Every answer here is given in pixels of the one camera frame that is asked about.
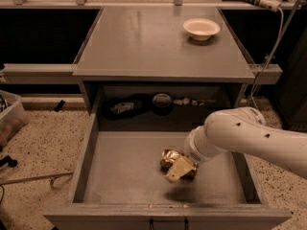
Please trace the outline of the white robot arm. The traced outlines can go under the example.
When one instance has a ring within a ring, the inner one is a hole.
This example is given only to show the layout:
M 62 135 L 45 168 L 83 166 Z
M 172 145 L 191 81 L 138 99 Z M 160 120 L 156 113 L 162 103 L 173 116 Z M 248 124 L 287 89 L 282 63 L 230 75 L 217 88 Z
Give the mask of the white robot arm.
M 272 128 L 253 107 L 238 107 L 211 113 L 185 139 L 183 154 L 175 160 L 166 178 L 171 182 L 215 156 L 238 152 L 261 158 L 307 178 L 307 134 Z

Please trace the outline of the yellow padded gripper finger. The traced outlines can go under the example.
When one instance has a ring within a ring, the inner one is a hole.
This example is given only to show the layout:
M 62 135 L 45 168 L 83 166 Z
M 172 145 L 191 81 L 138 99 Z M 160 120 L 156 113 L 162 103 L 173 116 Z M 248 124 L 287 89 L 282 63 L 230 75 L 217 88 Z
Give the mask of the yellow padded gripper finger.
M 181 178 L 194 179 L 198 171 L 198 165 L 186 156 L 180 156 L 166 173 L 169 182 L 176 182 Z

